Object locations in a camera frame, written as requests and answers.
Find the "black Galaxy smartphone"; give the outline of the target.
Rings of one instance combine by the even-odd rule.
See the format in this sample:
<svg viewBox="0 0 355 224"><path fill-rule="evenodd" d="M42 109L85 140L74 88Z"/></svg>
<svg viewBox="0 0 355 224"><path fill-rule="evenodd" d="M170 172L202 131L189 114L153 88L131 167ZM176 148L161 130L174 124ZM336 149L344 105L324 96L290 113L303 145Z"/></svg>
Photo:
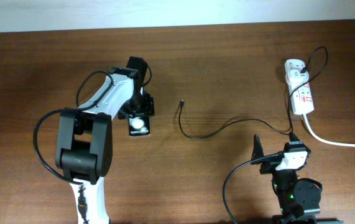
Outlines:
<svg viewBox="0 0 355 224"><path fill-rule="evenodd" d="M150 117L129 118L129 135L130 137L150 135Z"/></svg>

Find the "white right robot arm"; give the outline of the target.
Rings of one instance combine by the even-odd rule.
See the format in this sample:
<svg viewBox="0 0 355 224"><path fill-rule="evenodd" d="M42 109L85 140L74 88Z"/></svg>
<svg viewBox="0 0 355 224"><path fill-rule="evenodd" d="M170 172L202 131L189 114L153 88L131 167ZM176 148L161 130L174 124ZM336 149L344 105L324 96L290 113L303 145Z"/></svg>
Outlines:
<svg viewBox="0 0 355 224"><path fill-rule="evenodd" d="M259 164L260 174L272 175L272 188L276 194L280 215L271 219L275 224L322 224L342 223L337 219L317 219L323 186L320 182L299 178L297 172L304 168L311 150L296 135L289 134L284 149L266 156L258 135L254 135L252 165Z"/></svg>

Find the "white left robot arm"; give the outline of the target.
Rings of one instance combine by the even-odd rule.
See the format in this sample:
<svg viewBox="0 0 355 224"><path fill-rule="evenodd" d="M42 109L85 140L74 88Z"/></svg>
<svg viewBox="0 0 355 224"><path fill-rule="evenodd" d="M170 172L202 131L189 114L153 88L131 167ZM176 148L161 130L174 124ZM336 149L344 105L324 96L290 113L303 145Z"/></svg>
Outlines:
<svg viewBox="0 0 355 224"><path fill-rule="evenodd" d="M55 164L70 181L78 223L110 223L104 180L113 158L113 120L127 120L130 137L148 136L154 99L144 88L148 63L130 57L125 67L104 72L105 81L77 111L59 119Z"/></svg>

